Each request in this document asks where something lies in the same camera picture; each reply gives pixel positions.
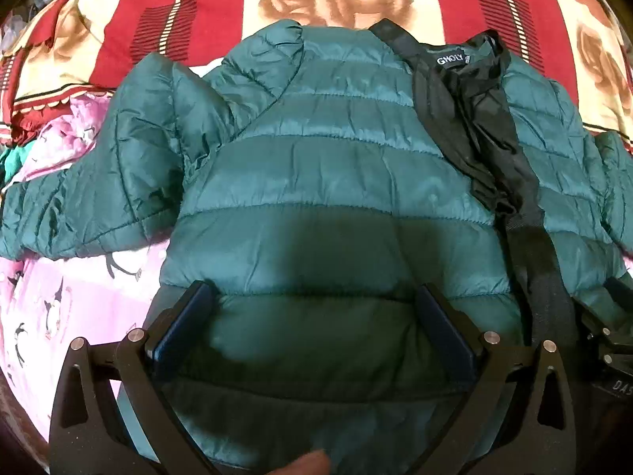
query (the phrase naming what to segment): quilted jacket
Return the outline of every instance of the quilted jacket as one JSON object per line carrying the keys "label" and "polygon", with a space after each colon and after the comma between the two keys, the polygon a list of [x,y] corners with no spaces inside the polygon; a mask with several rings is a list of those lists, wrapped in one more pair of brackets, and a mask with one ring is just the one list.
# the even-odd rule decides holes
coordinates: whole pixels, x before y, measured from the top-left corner
{"label": "quilted jacket", "polygon": [[[502,88],[565,287],[617,329],[627,316],[602,286],[633,285],[633,161],[523,60]],[[420,124],[409,67],[369,31],[280,21],[203,78],[148,55],[94,151],[9,188],[0,255],[100,255],[172,227],[152,313],[194,280],[222,296],[163,390],[230,465],[324,448],[340,474],[406,471],[460,396],[414,316],[421,283],[521,341],[493,216]]]}

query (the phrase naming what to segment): black brand label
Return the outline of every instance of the black brand label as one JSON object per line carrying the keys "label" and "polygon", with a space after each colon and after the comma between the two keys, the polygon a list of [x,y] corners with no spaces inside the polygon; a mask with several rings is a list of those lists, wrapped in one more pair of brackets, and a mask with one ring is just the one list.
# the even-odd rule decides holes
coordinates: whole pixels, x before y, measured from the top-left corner
{"label": "black brand label", "polygon": [[464,50],[458,48],[450,52],[436,53],[436,62],[443,68],[454,68],[467,65],[470,62],[470,55],[466,55]]}

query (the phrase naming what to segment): bolt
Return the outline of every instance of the bolt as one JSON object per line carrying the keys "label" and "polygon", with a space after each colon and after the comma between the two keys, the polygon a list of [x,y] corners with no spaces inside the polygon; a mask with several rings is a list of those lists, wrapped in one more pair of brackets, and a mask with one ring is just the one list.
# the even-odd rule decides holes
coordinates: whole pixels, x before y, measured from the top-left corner
{"label": "bolt", "polygon": [[485,342],[490,344],[499,344],[499,342],[501,341],[499,334],[493,331],[484,332],[483,339]]}
{"label": "bolt", "polygon": [[83,338],[75,338],[70,342],[70,347],[72,350],[81,350],[85,345],[85,340]]}
{"label": "bolt", "polygon": [[133,330],[130,330],[129,334],[127,335],[127,338],[132,342],[137,342],[143,339],[144,336],[145,336],[145,331],[143,329],[133,329]]}
{"label": "bolt", "polygon": [[556,351],[556,343],[554,341],[546,339],[545,341],[543,341],[543,348],[545,348],[550,353],[554,353]]}

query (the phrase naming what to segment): jacket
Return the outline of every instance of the jacket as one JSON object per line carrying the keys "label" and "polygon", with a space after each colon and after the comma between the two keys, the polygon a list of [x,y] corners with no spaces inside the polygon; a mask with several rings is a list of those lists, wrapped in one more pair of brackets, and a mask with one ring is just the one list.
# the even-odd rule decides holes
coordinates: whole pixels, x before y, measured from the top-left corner
{"label": "jacket", "polygon": [[[633,252],[633,161],[518,57],[501,87],[565,287],[618,329],[603,283],[633,287],[620,252]],[[386,44],[280,21],[203,78],[154,53],[138,63],[91,153],[8,189],[0,255],[100,255],[173,227],[151,313],[194,280],[222,295],[163,387],[205,454],[266,470],[324,448],[336,473],[404,473],[460,397],[416,288],[435,283],[480,330],[521,341],[494,217],[470,185]]]}

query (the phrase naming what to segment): jacket label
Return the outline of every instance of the jacket label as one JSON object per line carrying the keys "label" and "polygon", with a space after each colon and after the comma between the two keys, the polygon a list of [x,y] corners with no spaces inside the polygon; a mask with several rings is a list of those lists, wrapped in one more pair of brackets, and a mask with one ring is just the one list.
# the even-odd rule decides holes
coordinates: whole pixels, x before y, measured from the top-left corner
{"label": "jacket label", "polygon": [[470,55],[466,55],[464,50],[458,48],[450,52],[436,53],[436,62],[443,68],[454,68],[467,65],[470,62]]}

